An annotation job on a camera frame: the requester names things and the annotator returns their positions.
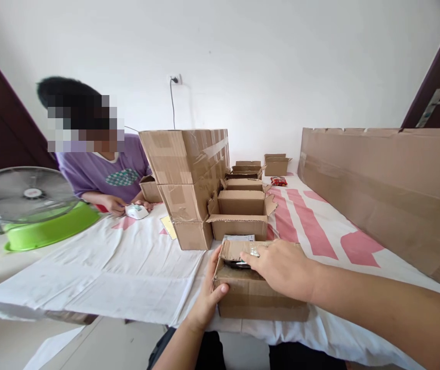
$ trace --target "cardboard box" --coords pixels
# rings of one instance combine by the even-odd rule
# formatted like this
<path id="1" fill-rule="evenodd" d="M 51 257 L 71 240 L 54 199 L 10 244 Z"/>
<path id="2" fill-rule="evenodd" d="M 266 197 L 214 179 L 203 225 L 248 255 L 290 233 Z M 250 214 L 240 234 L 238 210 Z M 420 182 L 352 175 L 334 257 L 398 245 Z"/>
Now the cardboard box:
<path id="1" fill-rule="evenodd" d="M 149 203 L 161 203 L 162 197 L 158 192 L 158 187 L 153 176 L 144 176 L 139 182 L 141 190 L 143 190 L 144 198 Z"/>
<path id="2" fill-rule="evenodd" d="M 218 195 L 220 213 L 262 216 L 265 197 L 264 192 L 257 190 L 222 190 Z"/>
<path id="3" fill-rule="evenodd" d="M 362 231 L 440 282 L 440 128 L 304 128 L 298 173 Z"/>
<path id="4" fill-rule="evenodd" d="M 232 166 L 232 171 L 226 175 L 226 178 L 253 178 L 261 180 L 264 169 L 265 167 L 260 165 L 235 165 Z"/>
<path id="5" fill-rule="evenodd" d="M 208 171 L 194 184 L 159 185 L 161 197 L 174 222 L 205 221 L 208 216 L 208 201 L 217 193 L 220 182 L 219 170 Z"/>
<path id="6" fill-rule="evenodd" d="M 292 158 L 286 154 L 265 154 L 265 176 L 287 176 L 288 163 Z"/>
<path id="7" fill-rule="evenodd" d="M 210 217 L 207 222 L 211 223 L 215 240 L 221 241 L 227 235 L 251 235 L 256 240 L 265 241 L 268 230 L 268 216 L 278 207 L 273 202 L 271 194 L 264 199 L 263 215 L 226 215 L 221 214 L 217 194 L 209 201 L 208 211 Z"/>
<path id="8" fill-rule="evenodd" d="M 209 223 L 174 223 L 174 229 L 182 250 L 210 249 L 213 235 Z"/>
<path id="9" fill-rule="evenodd" d="M 263 185 L 259 179 L 226 179 L 220 180 L 224 190 L 258 190 L 267 192 L 271 188 L 271 184 Z"/>
<path id="10" fill-rule="evenodd" d="M 222 318 L 306 321 L 309 307 L 274 291 L 261 275 L 251 269 L 233 269 L 225 265 L 224 260 L 239 261 L 240 253 L 250 253 L 258 246 L 268 246 L 271 242 L 241 242 L 226 240 L 222 245 L 220 258 L 215 270 L 213 285 L 227 283 L 229 293 L 218 303 L 218 312 Z"/>
<path id="11" fill-rule="evenodd" d="M 217 163 L 223 168 L 215 178 L 228 172 L 226 129 L 141 131 L 139 136 L 158 184 L 193 184 Z"/>

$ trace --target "yellow paper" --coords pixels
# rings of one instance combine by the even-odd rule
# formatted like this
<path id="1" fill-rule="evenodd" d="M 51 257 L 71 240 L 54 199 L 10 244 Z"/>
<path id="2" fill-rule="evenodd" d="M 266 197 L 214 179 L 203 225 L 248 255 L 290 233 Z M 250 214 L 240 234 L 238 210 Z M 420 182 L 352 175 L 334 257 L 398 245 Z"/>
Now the yellow paper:
<path id="1" fill-rule="evenodd" d="M 172 225 L 172 221 L 170 220 L 170 216 L 165 216 L 160 219 L 162 221 L 163 227 L 165 227 L 165 230 L 169 234 L 170 238 L 172 240 L 177 239 L 177 234 L 175 233 L 174 226 Z"/>

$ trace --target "small white device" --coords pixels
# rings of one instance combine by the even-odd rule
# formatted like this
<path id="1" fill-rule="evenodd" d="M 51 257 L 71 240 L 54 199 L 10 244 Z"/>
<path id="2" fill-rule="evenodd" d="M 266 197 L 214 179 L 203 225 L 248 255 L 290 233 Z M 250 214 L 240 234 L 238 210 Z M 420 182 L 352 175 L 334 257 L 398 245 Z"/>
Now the small white device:
<path id="1" fill-rule="evenodd" d="M 149 215 L 145 207 L 140 205 L 129 205 L 125 207 L 126 215 L 134 219 L 142 219 Z"/>

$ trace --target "purple t-shirt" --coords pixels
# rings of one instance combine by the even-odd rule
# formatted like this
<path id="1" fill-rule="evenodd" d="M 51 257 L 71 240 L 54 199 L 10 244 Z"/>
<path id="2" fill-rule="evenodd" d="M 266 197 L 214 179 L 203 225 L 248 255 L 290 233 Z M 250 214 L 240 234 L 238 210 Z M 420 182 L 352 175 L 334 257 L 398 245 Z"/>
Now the purple t-shirt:
<path id="1" fill-rule="evenodd" d="M 56 153 L 59 169 L 77 197 L 98 191 L 129 203 L 141 191 L 141 178 L 152 171 L 138 135 L 124 134 L 124 147 L 111 162 L 94 153 Z"/>

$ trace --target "electrical outlet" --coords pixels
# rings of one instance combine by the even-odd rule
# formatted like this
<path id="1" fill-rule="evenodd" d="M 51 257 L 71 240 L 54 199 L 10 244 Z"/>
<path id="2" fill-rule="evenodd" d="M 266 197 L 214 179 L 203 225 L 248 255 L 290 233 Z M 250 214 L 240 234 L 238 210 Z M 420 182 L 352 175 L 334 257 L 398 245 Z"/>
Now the electrical outlet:
<path id="1" fill-rule="evenodd" d="M 167 75 L 167 84 L 170 84 L 170 80 L 173 78 L 176 78 L 178 80 L 178 82 L 176 83 L 176 82 L 172 81 L 172 85 L 182 85 L 182 77 L 181 77 L 180 73 Z"/>

